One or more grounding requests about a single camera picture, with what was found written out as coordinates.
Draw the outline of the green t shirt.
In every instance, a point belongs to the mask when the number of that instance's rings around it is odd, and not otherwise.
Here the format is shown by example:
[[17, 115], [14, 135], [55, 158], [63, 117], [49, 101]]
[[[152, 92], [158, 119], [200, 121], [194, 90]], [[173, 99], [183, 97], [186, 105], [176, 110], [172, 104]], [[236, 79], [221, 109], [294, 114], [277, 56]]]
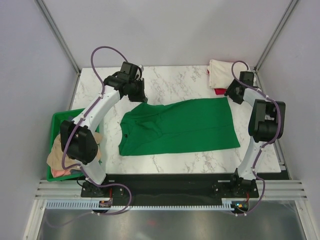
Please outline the green t shirt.
[[199, 98], [168, 105], [141, 103], [120, 122], [121, 156], [146, 156], [239, 148], [227, 98]]

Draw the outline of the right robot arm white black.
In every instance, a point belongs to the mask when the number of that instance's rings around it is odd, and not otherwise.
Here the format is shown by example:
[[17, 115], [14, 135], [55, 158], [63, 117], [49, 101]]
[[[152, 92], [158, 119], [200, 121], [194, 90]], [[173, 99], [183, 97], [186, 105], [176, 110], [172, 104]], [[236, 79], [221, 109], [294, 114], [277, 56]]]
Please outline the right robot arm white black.
[[271, 99], [255, 87], [251, 71], [240, 72], [224, 95], [239, 105], [246, 102], [252, 107], [248, 123], [249, 146], [235, 174], [245, 181], [255, 180], [264, 147], [283, 135], [286, 103]]

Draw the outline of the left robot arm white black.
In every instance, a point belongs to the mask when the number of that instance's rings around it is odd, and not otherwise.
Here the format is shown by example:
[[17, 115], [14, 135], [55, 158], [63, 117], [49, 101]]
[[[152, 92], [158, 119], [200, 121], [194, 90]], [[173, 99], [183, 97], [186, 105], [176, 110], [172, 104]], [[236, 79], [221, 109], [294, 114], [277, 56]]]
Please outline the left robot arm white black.
[[[67, 170], [69, 167], [79, 167], [87, 180], [93, 184], [92, 191], [99, 197], [109, 193], [110, 185], [104, 181], [107, 174], [97, 157], [98, 144], [94, 133], [108, 111], [124, 96], [131, 102], [148, 101], [145, 95], [143, 70], [141, 65], [123, 62], [119, 71], [100, 80], [101, 92], [90, 105], [75, 118], [64, 120], [60, 125], [62, 168]], [[75, 163], [67, 166], [65, 164], [67, 157], [73, 159]]]

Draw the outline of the folded red t shirt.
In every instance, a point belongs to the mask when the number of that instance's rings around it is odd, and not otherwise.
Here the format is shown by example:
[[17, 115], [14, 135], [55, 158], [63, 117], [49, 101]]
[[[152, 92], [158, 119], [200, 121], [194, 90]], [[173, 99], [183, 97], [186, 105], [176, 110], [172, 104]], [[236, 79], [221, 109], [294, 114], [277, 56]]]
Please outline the folded red t shirt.
[[213, 72], [211, 73], [209, 69], [207, 69], [208, 74], [208, 83], [209, 87], [214, 90], [214, 93], [217, 96], [222, 96], [225, 94], [226, 89], [224, 88], [225, 84], [225, 76], [223, 74], [220, 74], [219, 72]]

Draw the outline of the folded cream t shirt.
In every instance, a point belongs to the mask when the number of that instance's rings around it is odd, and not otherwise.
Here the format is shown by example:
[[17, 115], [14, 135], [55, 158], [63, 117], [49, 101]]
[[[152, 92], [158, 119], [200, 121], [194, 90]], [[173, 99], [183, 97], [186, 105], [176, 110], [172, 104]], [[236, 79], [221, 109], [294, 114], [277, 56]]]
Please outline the folded cream t shirt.
[[209, 86], [212, 89], [227, 89], [234, 80], [232, 62], [211, 59], [207, 67]]

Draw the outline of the green plastic bin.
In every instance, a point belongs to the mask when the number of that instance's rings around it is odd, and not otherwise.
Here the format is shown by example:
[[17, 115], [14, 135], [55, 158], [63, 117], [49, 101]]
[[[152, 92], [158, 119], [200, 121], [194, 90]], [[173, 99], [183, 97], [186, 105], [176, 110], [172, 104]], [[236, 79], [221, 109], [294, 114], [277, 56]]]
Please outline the green plastic bin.
[[[82, 112], [84, 109], [77, 109], [65, 112], [58, 112], [52, 116], [52, 124], [51, 124], [51, 148], [53, 147], [53, 143], [58, 134], [60, 134], [61, 139], [61, 150], [63, 151], [62, 155], [62, 168], [64, 170], [69, 170], [72, 165], [65, 167], [65, 158], [68, 153], [68, 148], [70, 144], [70, 134], [73, 127], [72, 121], [78, 121], [78, 126], [80, 127], [78, 132], [78, 147], [79, 147], [79, 155], [76, 159], [80, 162], [80, 167], [83, 167], [88, 173], [93, 171], [97, 171], [98, 174], [101, 174], [102, 171], [100, 169], [100, 162], [97, 158], [98, 153], [98, 144], [94, 138], [94, 127], [86, 125], [86, 122], [82, 120], [83, 117]], [[68, 175], [53, 178], [51, 174], [51, 167], [48, 165], [47, 172], [47, 181], [63, 181], [73, 178], [78, 178], [83, 176], [83, 172], [79, 175]]]

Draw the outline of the beige crumpled t shirt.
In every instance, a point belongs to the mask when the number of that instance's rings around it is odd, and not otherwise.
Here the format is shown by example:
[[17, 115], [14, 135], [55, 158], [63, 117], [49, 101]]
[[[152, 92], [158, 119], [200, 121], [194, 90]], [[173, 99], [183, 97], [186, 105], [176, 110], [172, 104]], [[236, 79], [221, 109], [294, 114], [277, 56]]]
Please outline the beige crumpled t shirt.
[[[103, 135], [98, 132], [95, 132], [94, 139], [98, 144], [98, 152], [96, 156], [97, 156], [97, 159], [100, 161], [102, 154], [100, 151], [99, 144], [103, 139]], [[63, 159], [63, 151], [61, 148], [61, 135], [59, 133], [57, 137], [54, 139], [51, 152], [48, 155], [46, 162], [51, 167], [52, 170], [62, 171], [64, 170], [62, 167], [62, 159]], [[65, 167], [69, 167], [70, 165], [74, 165], [74, 164], [76, 164], [76, 161], [74, 159], [71, 159], [68, 156], [65, 157], [65, 161], [64, 161]]]

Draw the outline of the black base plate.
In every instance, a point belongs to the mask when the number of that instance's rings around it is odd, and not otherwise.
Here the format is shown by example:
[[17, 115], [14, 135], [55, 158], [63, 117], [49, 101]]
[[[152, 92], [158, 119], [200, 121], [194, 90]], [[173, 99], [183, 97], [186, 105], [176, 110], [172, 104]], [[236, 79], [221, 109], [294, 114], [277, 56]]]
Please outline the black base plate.
[[102, 185], [85, 181], [81, 197], [110, 197], [116, 206], [207, 206], [259, 197], [255, 180], [231, 173], [109, 174]]

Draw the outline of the right aluminium frame post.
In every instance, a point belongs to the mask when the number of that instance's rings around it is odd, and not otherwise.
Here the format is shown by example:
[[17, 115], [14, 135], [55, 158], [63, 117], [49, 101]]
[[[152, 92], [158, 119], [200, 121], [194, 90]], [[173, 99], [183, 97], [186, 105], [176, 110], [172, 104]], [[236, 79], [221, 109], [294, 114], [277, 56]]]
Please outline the right aluminium frame post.
[[261, 69], [262, 65], [264, 64], [266, 58], [268, 57], [269, 53], [271, 52], [273, 46], [275, 45], [276, 41], [280, 37], [282, 31], [284, 30], [287, 22], [289, 21], [291, 15], [295, 11], [296, 7], [300, 3], [300, 0], [290, 0], [288, 6], [286, 7], [284, 13], [282, 14], [278, 24], [276, 25], [271, 37], [269, 38], [262, 54], [260, 55], [257, 63], [254, 66], [254, 72], [257, 74]]

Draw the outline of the aluminium frame post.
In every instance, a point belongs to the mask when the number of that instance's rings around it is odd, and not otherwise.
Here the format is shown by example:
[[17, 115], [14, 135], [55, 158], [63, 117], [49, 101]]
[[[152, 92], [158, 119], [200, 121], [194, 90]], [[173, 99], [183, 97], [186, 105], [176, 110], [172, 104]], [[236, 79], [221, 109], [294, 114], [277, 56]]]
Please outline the aluminium frame post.
[[273, 46], [275, 45], [276, 41], [280, 37], [282, 31], [284, 30], [287, 22], [289, 21], [291, 15], [295, 11], [296, 7], [300, 3], [300, 0], [290, 0], [288, 6], [286, 7], [284, 13], [282, 14], [278, 24], [276, 25], [271, 37], [269, 38], [262, 54], [260, 55], [257, 63], [254, 66], [254, 72], [257, 74], [261, 69], [262, 65], [264, 64], [266, 58], [268, 57], [269, 53], [271, 52]]
[[76, 60], [65, 41], [58, 25], [56, 24], [49, 8], [47, 7], [44, 0], [35, 0], [34, 1], [37, 7], [39, 8], [41, 14], [43, 15], [45, 21], [47, 22], [50, 30], [52, 31], [55, 39], [57, 40], [58, 44], [60, 45], [61, 49], [63, 50], [65, 56], [67, 57], [69, 63], [71, 64], [72, 68], [76, 72], [76, 74], [79, 76], [81, 74], [81, 69], [79, 65], [76, 63]]

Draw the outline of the left aluminium frame post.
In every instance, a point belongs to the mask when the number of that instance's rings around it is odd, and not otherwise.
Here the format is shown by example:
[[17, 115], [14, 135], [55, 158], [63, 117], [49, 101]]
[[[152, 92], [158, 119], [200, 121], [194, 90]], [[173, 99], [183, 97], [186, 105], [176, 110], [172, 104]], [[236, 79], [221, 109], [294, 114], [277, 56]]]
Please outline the left aluminium frame post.
[[71, 64], [72, 68], [76, 72], [76, 74], [79, 76], [81, 74], [81, 69], [79, 65], [76, 63], [76, 60], [65, 41], [58, 25], [56, 24], [49, 8], [47, 7], [44, 0], [35, 0], [34, 1], [37, 7], [39, 8], [41, 14], [43, 15], [45, 21], [47, 22], [50, 30], [52, 31], [55, 39], [57, 40], [58, 44], [60, 45], [61, 49], [63, 50], [65, 56], [67, 57], [69, 63]]

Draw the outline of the aluminium rail base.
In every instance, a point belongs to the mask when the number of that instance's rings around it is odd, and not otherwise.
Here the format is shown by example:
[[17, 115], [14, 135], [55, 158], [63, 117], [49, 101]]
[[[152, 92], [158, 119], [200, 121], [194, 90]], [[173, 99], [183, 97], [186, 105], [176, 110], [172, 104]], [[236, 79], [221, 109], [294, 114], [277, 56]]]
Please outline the aluminium rail base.
[[[81, 187], [76, 181], [41, 180], [35, 198], [40, 200], [80, 200]], [[299, 180], [266, 180], [263, 200], [302, 200], [307, 194]]]

